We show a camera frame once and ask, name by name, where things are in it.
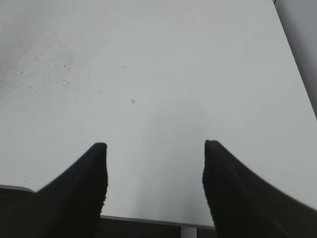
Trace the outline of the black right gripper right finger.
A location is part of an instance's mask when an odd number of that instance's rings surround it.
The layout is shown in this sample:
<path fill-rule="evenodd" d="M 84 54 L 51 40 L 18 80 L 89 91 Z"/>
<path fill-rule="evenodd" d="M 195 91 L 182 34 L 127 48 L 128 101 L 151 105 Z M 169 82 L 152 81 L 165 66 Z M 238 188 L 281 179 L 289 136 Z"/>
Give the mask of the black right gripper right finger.
<path fill-rule="evenodd" d="M 220 238 L 315 238 L 317 212 L 275 188 L 217 140 L 205 142 L 203 188 Z"/>

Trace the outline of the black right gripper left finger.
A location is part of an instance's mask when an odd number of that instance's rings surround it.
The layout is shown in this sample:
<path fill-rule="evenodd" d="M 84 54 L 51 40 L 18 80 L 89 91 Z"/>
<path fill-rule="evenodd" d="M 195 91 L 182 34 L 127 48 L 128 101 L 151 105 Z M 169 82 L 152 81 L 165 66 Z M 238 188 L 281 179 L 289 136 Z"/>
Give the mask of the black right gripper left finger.
<path fill-rule="evenodd" d="M 105 143 L 95 143 L 37 192 L 0 187 L 2 238 L 93 238 L 106 199 Z"/>

